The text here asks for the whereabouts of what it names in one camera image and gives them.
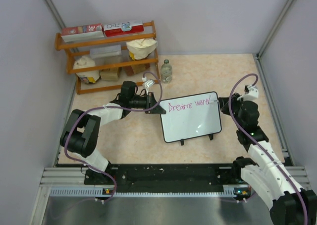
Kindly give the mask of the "black framed whiteboard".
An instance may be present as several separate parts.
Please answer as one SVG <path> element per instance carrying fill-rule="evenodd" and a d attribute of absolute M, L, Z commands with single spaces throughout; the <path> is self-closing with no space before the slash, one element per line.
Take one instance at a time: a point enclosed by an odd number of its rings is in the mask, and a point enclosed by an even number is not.
<path fill-rule="evenodd" d="M 189 96 L 165 99 L 160 102 L 166 110 L 161 114 L 161 126 L 165 143 L 213 135 L 222 131 L 217 92 L 206 92 Z"/>

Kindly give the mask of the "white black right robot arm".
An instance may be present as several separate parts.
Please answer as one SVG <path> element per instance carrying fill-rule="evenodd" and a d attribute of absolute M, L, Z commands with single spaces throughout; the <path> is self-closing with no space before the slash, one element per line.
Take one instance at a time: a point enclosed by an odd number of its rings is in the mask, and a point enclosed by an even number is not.
<path fill-rule="evenodd" d="M 219 106 L 223 114 L 234 120 L 237 139 L 249 154 L 232 163 L 232 179 L 253 188 L 266 204 L 273 224 L 315 225 L 317 195 L 301 186 L 277 157 L 258 125 L 258 105 L 235 93 L 219 98 Z"/>

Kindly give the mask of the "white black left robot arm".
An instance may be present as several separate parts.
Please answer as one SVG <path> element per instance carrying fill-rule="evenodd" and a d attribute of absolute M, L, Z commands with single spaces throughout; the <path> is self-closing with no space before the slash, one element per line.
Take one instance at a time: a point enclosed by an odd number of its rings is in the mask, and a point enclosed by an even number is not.
<path fill-rule="evenodd" d="M 63 129 L 60 145 L 64 148 L 65 155 L 95 171 L 95 178 L 100 183 L 105 184 L 112 179 L 112 171 L 108 169 L 110 162 L 97 149 L 100 127 L 123 119 L 130 112 L 166 113 L 159 105 L 160 101 L 150 91 L 156 82 L 152 79 L 143 81 L 140 94 L 137 93 L 138 86 L 135 82 L 125 81 L 115 99 L 106 105 L 87 111 L 73 110 Z"/>

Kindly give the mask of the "clear glass bottle green cap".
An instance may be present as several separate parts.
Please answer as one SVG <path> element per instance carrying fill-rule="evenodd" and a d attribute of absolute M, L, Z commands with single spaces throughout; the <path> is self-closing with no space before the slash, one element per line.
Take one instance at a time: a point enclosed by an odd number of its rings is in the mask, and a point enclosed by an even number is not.
<path fill-rule="evenodd" d="M 172 81 L 172 65 L 170 64 L 169 60 L 164 60 L 160 69 L 160 74 L 163 83 L 167 84 Z"/>

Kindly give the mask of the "tan cardboard box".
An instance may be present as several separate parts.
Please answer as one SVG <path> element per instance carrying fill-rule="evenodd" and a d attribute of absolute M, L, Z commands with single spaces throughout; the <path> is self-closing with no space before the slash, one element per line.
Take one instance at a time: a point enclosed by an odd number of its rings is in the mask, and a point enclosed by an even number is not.
<path fill-rule="evenodd" d="M 100 77 L 103 81 L 118 81 L 121 75 L 121 68 L 108 68 L 100 71 Z"/>

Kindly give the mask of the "cream paper bag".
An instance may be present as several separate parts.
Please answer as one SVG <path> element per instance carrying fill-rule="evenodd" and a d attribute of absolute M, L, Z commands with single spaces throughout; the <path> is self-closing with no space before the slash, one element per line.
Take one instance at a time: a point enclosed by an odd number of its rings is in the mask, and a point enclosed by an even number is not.
<path fill-rule="evenodd" d="M 157 41 L 154 39 L 137 39 L 126 42 L 129 56 L 132 60 L 145 59 L 157 48 Z"/>

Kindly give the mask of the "orange wooden shelf rack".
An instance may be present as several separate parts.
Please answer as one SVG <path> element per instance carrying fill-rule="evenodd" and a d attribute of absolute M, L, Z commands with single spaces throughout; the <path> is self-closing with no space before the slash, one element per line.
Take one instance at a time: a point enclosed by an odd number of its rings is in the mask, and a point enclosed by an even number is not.
<path fill-rule="evenodd" d="M 64 41 L 64 34 L 55 36 L 55 49 L 64 50 L 67 56 L 66 72 L 77 78 L 77 94 L 87 94 L 120 89 L 126 80 L 136 80 L 136 75 L 149 70 L 159 76 L 159 57 L 156 49 L 142 59 L 134 59 L 127 42 L 155 40 L 155 23 L 143 23 L 143 31 L 81 42 Z"/>

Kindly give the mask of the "clear plastic container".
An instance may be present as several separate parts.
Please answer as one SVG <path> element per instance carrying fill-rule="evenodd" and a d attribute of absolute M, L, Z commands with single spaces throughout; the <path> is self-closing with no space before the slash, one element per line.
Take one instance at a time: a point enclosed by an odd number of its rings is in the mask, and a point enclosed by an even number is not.
<path fill-rule="evenodd" d="M 121 45 L 92 48 L 90 49 L 90 57 L 98 64 L 121 63 L 123 60 Z"/>

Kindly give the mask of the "white flour bag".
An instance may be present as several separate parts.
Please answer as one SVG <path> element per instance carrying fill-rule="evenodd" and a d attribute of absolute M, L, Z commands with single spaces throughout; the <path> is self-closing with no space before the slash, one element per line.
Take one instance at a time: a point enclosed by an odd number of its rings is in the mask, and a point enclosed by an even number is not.
<path fill-rule="evenodd" d="M 83 69 L 83 72 L 78 72 L 76 75 L 81 82 L 85 84 L 95 84 L 100 78 L 99 70 L 87 71 L 87 68 L 95 67 L 96 63 L 90 56 L 82 56 L 74 62 L 73 69 Z"/>

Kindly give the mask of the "red white box right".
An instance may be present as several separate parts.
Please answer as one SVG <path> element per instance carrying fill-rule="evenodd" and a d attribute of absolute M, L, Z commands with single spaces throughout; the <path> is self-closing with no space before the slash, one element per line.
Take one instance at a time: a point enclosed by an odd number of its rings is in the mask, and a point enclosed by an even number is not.
<path fill-rule="evenodd" d="M 144 26 L 141 20 L 118 22 L 118 23 L 104 25 L 104 34 L 107 37 L 140 33 L 143 31 L 144 31 Z"/>

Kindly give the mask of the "red white box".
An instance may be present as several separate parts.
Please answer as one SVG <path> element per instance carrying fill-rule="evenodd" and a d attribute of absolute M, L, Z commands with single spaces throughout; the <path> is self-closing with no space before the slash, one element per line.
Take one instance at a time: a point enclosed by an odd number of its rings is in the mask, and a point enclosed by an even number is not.
<path fill-rule="evenodd" d="M 144 31 L 144 26 L 141 20 L 118 22 L 118 23 L 104 25 L 104 34 L 107 37 L 140 33 L 143 31 Z"/>
<path fill-rule="evenodd" d="M 77 42 L 104 37 L 101 23 L 63 28 L 61 37 L 65 42 Z"/>

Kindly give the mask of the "red white box left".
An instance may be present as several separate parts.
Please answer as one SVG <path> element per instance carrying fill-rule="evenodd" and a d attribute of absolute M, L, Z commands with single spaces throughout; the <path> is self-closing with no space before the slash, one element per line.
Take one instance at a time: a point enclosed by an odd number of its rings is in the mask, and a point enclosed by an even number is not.
<path fill-rule="evenodd" d="M 65 42 L 77 42 L 104 37 L 101 23 L 63 28 L 61 37 Z"/>

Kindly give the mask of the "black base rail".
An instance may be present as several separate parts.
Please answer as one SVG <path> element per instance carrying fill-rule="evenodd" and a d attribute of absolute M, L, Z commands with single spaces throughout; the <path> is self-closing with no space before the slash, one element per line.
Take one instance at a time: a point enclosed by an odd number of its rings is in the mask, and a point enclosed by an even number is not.
<path fill-rule="evenodd" d="M 231 172 L 231 164 L 113 164 L 109 176 L 86 170 L 85 185 L 112 185 L 119 192 L 216 192 L 248 187 Z"/>

